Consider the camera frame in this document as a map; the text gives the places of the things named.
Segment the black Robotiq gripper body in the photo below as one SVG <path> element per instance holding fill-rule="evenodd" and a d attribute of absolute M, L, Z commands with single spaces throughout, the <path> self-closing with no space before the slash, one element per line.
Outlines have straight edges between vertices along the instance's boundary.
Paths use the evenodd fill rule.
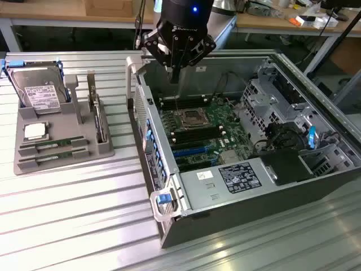
<path fill-rule="evenodd" d="M 157 32 L 164 42 L 175 36 L 201 40 L 208 35 L 207 23 L 213 1 L 162 1 Z"/>

